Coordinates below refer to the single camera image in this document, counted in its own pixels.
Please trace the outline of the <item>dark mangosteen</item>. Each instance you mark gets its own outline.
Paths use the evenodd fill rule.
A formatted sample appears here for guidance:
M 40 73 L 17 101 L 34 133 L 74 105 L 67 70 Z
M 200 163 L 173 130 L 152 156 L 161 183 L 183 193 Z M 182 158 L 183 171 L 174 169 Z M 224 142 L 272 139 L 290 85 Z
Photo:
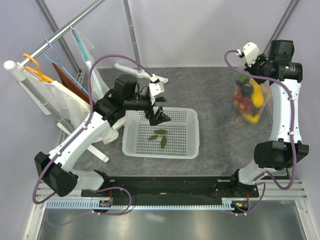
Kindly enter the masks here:
M 245 97 L 251 97 L 254 93 L 254 87 L 247 83 L 247 84 L 244 84 L 241 88 L 240 88 L 240 92 L 243 96 Z

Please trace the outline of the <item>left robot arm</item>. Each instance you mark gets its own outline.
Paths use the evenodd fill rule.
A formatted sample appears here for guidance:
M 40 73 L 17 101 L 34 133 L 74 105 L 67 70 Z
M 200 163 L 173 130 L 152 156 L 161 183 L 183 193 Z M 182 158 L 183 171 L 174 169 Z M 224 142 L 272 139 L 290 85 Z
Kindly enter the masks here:
M 110 185 L 104 181 L 102 172 L 80 173 L 73 166 L 99 136 L 113 131 L 113 126 L 127 111 L 143 111 L 150 126 L 169 122 L 171 118 L 164 114 L 161 106 L 154 111 L 157 102 L 165 102 L 164 92 L 164 85 L 156 76 L 150 78 L 145 94 L 141 95 L 134 76 L 120 75 L 114 87 L 94 103 L 85 120 L 65 141 L 49 153 L 39 152 L 35 156 L 39 179 L 59 197 L 70 194 L 77 184 L 83 184 L 84 189 L 91 188 L 99 197 L 106 196 Z

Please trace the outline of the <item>yellow mango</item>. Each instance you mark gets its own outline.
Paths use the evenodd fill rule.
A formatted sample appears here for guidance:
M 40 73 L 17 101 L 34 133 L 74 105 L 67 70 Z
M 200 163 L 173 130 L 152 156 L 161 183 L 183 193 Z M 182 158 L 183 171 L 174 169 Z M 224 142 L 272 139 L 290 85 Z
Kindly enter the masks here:
M 251 96 L 252 103 L 256 108 L 260 108 L 264 104 L 264 96 L 261 87 L 253 78 L 249 79 L 249 83 L 254 88 L 253 95 Z
M 259 121 L 259 119 L 260 119 L 260 115 L 259 114 L 256 114 L 255 116 L 252 116 L 250 114 L 244 113 L 242 116 L 244 117 L 245 120 L 247 120 L 250 123 L 257 123 Z

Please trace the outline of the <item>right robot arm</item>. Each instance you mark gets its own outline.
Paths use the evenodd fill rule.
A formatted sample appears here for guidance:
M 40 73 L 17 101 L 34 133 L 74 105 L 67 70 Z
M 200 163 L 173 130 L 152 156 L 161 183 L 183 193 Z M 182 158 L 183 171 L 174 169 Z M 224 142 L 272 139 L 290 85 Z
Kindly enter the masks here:
M 255 146 L 253 160 L 232 175 L 229 191 L 240 197 L 264 177 L 270 177 L 281 190 L 288 190 L 296 179 L 298 162 L 309 154 L 309 145 L 302 143 L 299 126 L 303 65 L 292 61 L 295 46 L 291 40 L 273 40 L 268 55 L 253 42 L 234 53 L 245 59 L 245 68 L 240 70 L 226 60 L 233 71 L 254 79 L 258 85 L 269 82 L 273 117 L 269 141 Z

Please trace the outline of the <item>mangosteen with green calyx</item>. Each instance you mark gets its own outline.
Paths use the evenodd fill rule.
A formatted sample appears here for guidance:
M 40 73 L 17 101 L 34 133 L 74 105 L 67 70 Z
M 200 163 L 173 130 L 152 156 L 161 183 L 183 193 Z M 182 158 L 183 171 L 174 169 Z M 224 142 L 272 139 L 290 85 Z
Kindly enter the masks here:
M 238 87 L 242 87 L 243 85 L 246 85 L 250 82 L 250 78 L 245 75 L 238 75 L 235 78 L 235 83 Z

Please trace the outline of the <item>clear zip top bag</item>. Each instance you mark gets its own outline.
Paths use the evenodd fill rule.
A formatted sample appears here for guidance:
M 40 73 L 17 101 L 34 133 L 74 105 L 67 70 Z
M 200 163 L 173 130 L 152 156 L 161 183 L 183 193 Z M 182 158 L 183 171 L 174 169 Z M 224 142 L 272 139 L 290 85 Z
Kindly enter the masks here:
M 270 88 L 264 83 L 258 84 L 253 78 L 238 75 L 235 78 L 236 90 L 232 96 L 234 107 L 242 117 L 251 123 L 257 123 L 267 102 L 272 98 Z

